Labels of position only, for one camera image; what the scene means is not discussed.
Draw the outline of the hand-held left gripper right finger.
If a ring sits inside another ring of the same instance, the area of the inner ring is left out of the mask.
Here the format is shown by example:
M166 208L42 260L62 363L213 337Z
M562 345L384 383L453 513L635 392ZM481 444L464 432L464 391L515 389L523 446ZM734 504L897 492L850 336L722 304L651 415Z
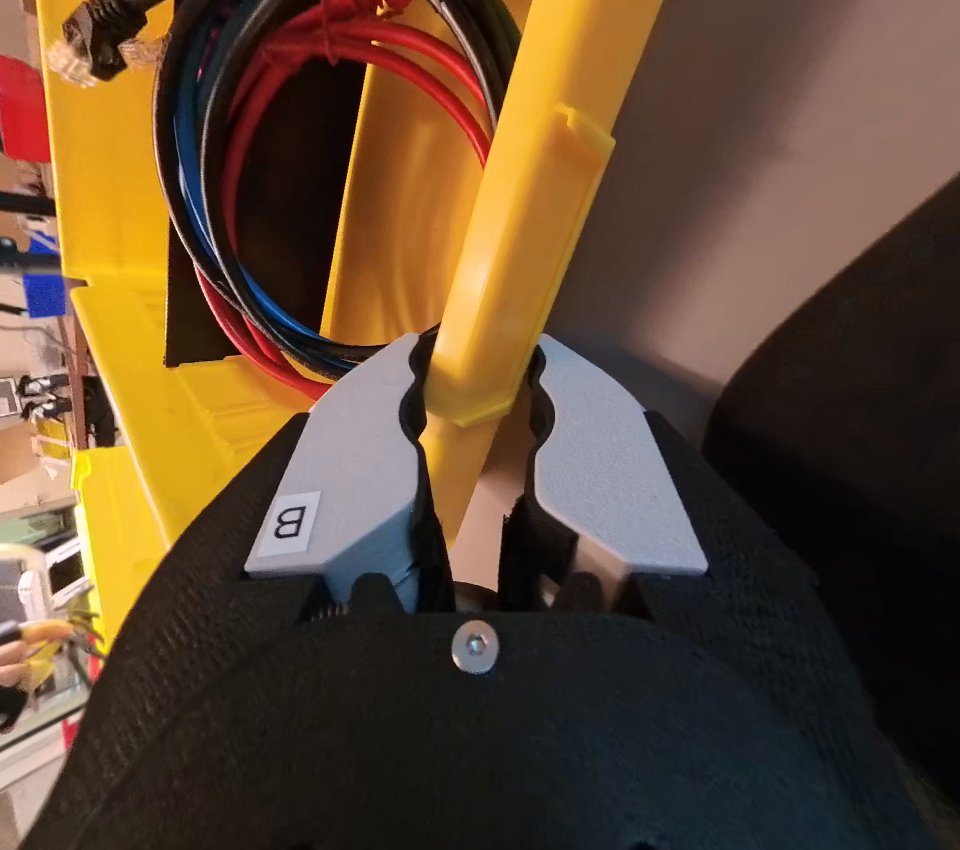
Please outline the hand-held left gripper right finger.
M709 560L645 407L552 336L530 366L529 519L537 595L573 574L615 606L637 576L706 579Z

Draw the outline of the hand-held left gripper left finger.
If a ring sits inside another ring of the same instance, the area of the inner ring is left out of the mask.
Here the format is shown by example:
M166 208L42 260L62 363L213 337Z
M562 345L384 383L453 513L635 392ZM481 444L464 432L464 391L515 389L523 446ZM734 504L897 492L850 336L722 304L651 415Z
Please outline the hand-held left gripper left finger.
M306 416L249 552L251 578L312 576L335 604L382 574L406 612L436 609L436 516L419 435L428 334L350 371Z

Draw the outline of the person's black printed shirt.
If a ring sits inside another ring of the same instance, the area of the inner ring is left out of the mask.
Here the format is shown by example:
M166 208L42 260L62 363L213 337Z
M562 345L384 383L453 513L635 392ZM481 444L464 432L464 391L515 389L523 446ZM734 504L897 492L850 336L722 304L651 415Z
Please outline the person's black printed shirt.
M959 179L801 304L702 450L812 569L882 733L959 795Z

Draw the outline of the blue plastic bin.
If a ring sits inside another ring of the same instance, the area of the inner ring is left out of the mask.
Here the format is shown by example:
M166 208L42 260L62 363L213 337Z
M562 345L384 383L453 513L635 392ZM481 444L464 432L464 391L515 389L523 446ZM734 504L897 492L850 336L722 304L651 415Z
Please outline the blue plastic bin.
M68 312L68 291L60 275L27 274L21 278L26 309L31 319L55 319Z

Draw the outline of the yellow plastic bin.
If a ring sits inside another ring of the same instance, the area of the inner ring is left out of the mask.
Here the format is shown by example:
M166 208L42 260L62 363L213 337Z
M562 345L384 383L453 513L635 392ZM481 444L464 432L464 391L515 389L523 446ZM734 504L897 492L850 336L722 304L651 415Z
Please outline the yellow plastic bin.
M427 386L427 462L440 518L466 512L545 326L614 152L612 131L664 0L532 0L506 116L475 199L450 197L463 232ZM162 366L170 238L148 110L153 70L107 89L69 86L42 64L64 267L114 398L126 447L77 457L104 621L112 634L188 523L306 397L243 356Z

